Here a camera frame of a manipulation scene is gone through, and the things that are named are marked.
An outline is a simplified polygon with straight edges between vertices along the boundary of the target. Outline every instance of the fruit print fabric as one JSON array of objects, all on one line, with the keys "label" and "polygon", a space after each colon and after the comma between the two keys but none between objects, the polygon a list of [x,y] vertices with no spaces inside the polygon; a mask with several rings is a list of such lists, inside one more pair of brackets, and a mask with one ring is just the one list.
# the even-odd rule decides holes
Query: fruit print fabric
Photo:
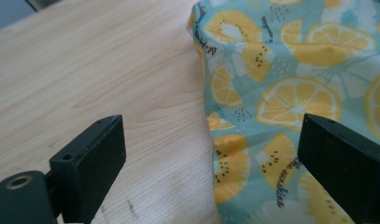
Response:
[{"label": "fruit print fabric", "polygon": [[220,222],[353,223],[296,154],[304,113],[380,145],[380,1],[202,0],[188,28]]}]

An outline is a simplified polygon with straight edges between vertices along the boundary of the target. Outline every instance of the light wood surface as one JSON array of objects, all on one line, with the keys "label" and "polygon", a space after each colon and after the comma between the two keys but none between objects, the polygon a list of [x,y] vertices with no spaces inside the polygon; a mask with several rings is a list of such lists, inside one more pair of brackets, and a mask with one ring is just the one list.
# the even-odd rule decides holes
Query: light wood surface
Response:
[{"label": "light wood surface", "polygon": [[0,31],[0,181],[49,170],[122,114],[127,162],[93,223],[217,223],[195,0],[64,0]]}]

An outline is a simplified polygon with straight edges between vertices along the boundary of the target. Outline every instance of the metal screw hole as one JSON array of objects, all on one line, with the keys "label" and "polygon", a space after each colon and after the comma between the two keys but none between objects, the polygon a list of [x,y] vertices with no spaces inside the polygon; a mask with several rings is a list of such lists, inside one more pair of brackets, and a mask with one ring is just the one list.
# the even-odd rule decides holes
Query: metal screw hole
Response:
[{"label": "metal screw hole", "polygon": [[73,158],[73,155],[71,155],[71,154],[65,154],[65,155],[63,156],[63,159],[64,159],[65,161],[70,161],[72,158]]},{"label": "metal screw hole", "polygon": [[28,185],[30,182],[32,182],[32,180],[33,180],[33,177],[30,175],[21,175],[21,176],[18,176],[16,178],[10,180],[6,184],[6,188],[7,189],[19,189],[21,187]]}]

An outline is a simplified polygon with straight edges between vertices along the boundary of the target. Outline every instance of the wood grain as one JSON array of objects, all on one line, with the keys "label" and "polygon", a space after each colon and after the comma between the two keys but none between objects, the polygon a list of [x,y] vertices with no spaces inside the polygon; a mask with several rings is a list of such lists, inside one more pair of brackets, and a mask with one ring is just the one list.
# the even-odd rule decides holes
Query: wood grain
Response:
[{"label": "wood grain", "polygon": [[64,0],[0,31],[0,181],[49,170],[122,114],[127,162],[93,223],[216,223],[196,1]]}]

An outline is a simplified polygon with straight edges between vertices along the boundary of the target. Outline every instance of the scratch mark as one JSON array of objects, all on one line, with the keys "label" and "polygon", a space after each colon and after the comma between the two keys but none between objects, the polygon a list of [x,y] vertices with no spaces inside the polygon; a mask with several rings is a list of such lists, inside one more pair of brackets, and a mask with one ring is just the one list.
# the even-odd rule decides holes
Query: scratch mark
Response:
[{"label": "scratch mark", "polygon": [[132,202],[130,200],[126,200],[126,202],[129,204],[129,209],[131,210],[132,215],[134,215],[135,218],[139,219],[140,217],[134,211],[134,205],[132,204]]},{"label": "scratch mark", "polygon": [[105,207],[103,205],[100,206],[100,212],[102,213],[103,218],[105,219],[106,224],[109,224],[110,222],[108,221],[108,218],[106,216],[106,210],[105,210]]}]

